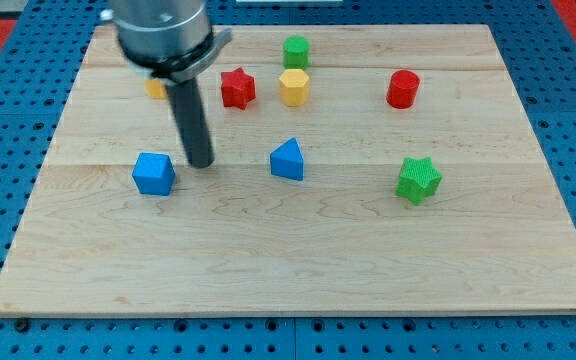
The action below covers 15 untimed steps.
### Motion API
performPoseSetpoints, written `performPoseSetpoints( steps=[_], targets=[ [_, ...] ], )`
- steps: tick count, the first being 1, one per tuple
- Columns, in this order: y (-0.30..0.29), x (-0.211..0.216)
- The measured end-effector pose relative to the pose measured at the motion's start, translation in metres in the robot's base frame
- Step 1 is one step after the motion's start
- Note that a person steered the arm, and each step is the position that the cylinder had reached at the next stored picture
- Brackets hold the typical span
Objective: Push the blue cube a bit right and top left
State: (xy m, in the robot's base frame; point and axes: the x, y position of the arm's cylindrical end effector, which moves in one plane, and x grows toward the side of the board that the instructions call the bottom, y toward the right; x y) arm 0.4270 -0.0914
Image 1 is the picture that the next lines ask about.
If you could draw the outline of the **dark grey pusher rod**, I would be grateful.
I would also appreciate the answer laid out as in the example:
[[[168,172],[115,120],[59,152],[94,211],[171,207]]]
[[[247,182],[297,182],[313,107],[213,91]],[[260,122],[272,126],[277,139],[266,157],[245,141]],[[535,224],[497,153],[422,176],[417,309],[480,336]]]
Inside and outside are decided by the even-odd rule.
[[[188,164],[193,168],[209,167],[214,162],[214,151],[197,80],[167,86],[166,90]]]

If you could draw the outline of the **yellow block behind arm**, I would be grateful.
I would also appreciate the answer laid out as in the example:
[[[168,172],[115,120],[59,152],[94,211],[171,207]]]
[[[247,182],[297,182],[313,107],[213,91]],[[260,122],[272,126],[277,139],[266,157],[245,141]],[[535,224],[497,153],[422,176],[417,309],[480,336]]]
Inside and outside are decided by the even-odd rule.
[[[152,99],[166,99],[167,90],[164,83],[156,78],[147,79],[145,82],[145,90],[147,95]]]

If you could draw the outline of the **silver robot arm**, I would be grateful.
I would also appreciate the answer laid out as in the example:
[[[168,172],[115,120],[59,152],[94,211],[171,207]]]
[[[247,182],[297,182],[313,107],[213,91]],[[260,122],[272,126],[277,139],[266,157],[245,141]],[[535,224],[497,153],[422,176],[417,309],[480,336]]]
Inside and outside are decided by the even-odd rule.
[[[108,0],[100,18],[116,27],[128,63],[165,86],[188,164],[210,166],[214,151],[198,76],[232,41],[232,30],[213,29],[204,0]]]

